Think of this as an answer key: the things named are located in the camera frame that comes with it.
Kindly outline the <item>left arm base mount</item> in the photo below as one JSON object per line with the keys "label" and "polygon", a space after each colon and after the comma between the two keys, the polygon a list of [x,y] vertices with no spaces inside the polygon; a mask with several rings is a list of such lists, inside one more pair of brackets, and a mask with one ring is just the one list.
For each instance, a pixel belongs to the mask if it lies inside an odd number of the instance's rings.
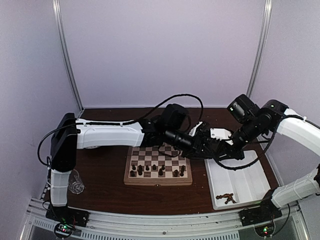
{"label": "left arm base mount", "polygon": [[72,227],[86,227],[90,213],[66,206],[53,206],[51,203],[45,217]]}

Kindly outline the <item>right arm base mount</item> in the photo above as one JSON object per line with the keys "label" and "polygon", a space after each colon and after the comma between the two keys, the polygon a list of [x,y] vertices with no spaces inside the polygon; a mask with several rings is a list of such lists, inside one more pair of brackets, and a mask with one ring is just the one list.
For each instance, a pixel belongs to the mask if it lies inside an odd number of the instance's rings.
{"label": "right arm base mount", "polygon": [[264,222],[272,222],[280,218],[282,212],[279,209],[273,211],[264,211],[262,207],[245,208],[239,212],[239,218],[242,226],[257,225]]}

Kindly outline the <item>front aluminium rail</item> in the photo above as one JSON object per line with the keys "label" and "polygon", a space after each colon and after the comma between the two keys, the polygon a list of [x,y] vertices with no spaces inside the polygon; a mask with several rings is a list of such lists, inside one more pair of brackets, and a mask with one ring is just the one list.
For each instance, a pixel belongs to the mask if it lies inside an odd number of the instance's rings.
{"label": "front aluminium rail", "polygon": [[[18,240],[59,240],[54,234],[58,223],[46,218],[48,203],[31,198],[23,217]],[[284,207],[282,217],[274,220],[272,237],[261,237],[256,230],[263,222],[244,226],[239,210],[184,215],[130,215],[88,211],[85,227],[66,240],[311,240],[302,211],[297,203]]]}

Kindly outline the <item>left aluminium frame post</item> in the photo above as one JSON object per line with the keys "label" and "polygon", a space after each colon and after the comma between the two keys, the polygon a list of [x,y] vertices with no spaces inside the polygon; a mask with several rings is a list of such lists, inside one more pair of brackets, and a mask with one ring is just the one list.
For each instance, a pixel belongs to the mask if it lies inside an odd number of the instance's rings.
{"label": "left aluminium frame post", "polygon": [[65,65],[68,81],[71,86],[71,91],[72,94],[75,98],[77,108],[79,111],[83,111],[84,107],[81,101],[80,93],[76,84],[73,68],[72,68],[72,63],[68,51],[68,46],[67,46],[67,40],[65,36],[65,31],[64,31],[64,25],[63,25],[63,17],[61,13],[61,3],[59,0],[53,0],[52,1],[52,7],[53,7],[53,13],[56,21],[56,26],[57,26],[57,31],[59,35],[59,41],[60,41],[60,46],[62,50],[62,56],[63,56],[63,62]]}

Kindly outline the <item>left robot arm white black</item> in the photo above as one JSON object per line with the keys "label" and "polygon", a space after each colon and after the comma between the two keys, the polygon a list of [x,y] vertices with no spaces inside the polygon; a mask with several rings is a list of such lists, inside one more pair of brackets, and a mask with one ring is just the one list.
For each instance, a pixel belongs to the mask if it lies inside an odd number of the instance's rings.
{"label": "left robot arm white black", "polygon": [[86,191],[68,198],[59,186],[49,192],[49,210],[61,222],[72,218],[72,207],[129,215],[188,215],[213,211],[205,164],[191,162],[195,182],[182,186],[142,186],[124,183],[129,147],[148,140],[143,127],[152,124],[163,108],[86,109],[88,126],[77,125],[67,113],[51,139],[52,169],[69,177],[80,168]]}

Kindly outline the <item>clear drinking glass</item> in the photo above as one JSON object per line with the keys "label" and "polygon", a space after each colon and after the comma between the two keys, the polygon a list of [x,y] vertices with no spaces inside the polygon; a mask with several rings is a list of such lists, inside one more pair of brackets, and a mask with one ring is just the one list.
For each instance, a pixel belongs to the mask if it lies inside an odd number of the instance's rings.
{"label": "clear drinking glass", "polygon": [[85,189],[85,185],[80,177],[79,172],[73,169],[69,175],[68,190],[76,195],[81,194]]}

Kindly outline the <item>patterned ceramic plate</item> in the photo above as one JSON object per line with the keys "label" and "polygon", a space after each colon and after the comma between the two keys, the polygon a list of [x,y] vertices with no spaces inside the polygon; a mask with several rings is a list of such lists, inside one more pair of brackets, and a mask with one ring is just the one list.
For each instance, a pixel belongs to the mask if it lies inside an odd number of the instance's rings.
{"label": "patterned ceramic plate", "polygon": [[84,147],[84,149],[92,150],[92,149],[97,149],[97,148],[99,148],[99,147],[100,147],[99,145],[86,146],[86,147]]}

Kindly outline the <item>wooden chess board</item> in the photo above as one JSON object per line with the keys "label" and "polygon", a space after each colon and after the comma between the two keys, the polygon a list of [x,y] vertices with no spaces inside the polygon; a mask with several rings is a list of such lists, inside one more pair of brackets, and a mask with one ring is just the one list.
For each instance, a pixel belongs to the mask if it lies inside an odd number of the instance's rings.
{"label": "wooden chess board", "polygon": [[[135,177],[130,177],[132,165],[136,165]],[[138,175],[139,165],[143,167],[142,175]],[[153,165],[157,166],[157,170],[152,170]],[[162,165],[165,165],[165,170],[159,176]],[[185,166],[184,176],[174,177],[174,171],[181,172],[182,166]],[[131,186],[190,186],[193,183],[190,160],[182,157],[178,150],[167,143],[161,147],[130,147],[123,182]]]}

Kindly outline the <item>brown chess piece pile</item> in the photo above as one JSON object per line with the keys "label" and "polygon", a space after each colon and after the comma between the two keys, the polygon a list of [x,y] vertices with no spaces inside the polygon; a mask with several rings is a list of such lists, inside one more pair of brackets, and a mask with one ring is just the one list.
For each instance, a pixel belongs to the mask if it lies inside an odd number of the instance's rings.
{"label": "brown chess piece pile", "polygon": [[232,202],[233,204],[236,204],[237,202],[234,200],[234,194],[233,193],[225,193],[222,195],[216,195],[216,200],[225,199],[224,204],[227,205],[229,202]]}

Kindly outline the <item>dark king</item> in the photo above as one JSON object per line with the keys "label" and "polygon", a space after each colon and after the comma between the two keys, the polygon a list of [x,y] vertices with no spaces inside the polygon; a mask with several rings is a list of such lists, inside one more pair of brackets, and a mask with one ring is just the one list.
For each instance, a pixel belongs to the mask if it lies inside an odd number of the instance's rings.
{"label": "dark king", "polygon": [[159,175],[159,176],[162,176],[163,174],[164,174],[164,172],[163,172],[163,170],[160,168],[160,169],[159,169],[159,172],[158,172],[158,175]]}

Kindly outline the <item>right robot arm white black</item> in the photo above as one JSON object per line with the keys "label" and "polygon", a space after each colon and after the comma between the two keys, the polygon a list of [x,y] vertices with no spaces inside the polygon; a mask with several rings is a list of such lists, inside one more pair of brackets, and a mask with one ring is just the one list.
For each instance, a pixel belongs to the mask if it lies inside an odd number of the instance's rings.
{"label": "right robot arm white black", "polygon": [[[242,159],[243,149],[258,136],[270,133],[264,148],[267,151],[276,137],[287,138],[291,142],[320,155],[320,127],[297,113],[288,105],[271,99],[259,107],[248,96],[241,94],[227,107],[228,112],[240,124],[235,130],[212,128],[210,137],[218,141],[217,164],[225,159]],[[297,200],[320,193],[320,168],[316,166],[290,183],[268,190],[261,206],[256,210],[259,220],[268,220],[276,210]]]}

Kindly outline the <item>right aluminium frame post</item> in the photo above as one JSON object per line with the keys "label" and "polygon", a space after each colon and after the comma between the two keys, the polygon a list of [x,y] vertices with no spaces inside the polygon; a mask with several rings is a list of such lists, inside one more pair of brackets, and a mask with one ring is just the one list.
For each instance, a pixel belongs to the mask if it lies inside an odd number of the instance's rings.
{"label": "right aluminium frame post", "polygon": [[258,79],[259,70],[262,64],[263,53],[264,53],[264,49],[266,47],[266,43],[269,35],[270,23],[272,18],[272,10],[273,10],[273,1],[265,0],[256,54],[253,62],[249,83],[246,90],[246,96],[249,99],[252,98],[252,95],[255,89],[255,84]]}

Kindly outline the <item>aluminium frame post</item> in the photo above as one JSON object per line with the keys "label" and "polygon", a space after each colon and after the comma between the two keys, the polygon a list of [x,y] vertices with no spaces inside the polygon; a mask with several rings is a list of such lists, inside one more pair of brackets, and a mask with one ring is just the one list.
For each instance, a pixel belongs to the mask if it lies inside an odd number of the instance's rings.
{"label": "aluminium frame post", "polygon": [[258,79],[259,70],[262,64],[263,53],[264,53],[264,49],[266,47],[266,43],[269,35],[270,23],[272,18],[272,10],[273,10],[273,1],[265,0],[256,54],[253,62],[249,83],[246,90],[246,96],[249,99],[252,98],[252,95],[255,89],[255,84]]}
{"label": "aluminium frame post", "polygon": [[52,1],[52,7],[53,7],[53,13],[56,21],[56,26],[57,26],[57,31],[59,35],[59,41],[60,41],[60,46],[62,50],[62,56],[63,56],[63,62],[65,65],[68,81],[71,86],[71,91],[72,94],[75,98],[77,108],[79,111],[83,111],[84,107],[81,101],[80,93],[76,84],[73,68],[72,68],[72,63],[68,51],[68,46],[67,46],[67,40],[65,36],[65,31],[64,31],[64,25],[63,25],[63,17],[61,13],[61,3],[59,0],[53,0]]}

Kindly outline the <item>white plastic compartment tray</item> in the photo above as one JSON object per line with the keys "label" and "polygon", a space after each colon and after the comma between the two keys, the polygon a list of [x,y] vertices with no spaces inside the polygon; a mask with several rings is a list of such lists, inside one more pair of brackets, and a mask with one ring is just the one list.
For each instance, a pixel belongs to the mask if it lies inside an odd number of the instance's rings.
{"label": "white plastic compartment tray", "polygon": [[[205,168],[208,177],[212,207],[214,210],[242,208],[260,203],[271,189],[265,171],[259,161],[241,170],[228,170],[219,166],[213,159],[206,159]],[[225,198],[217,195],[233,193],[235,204],[225,204]]]}

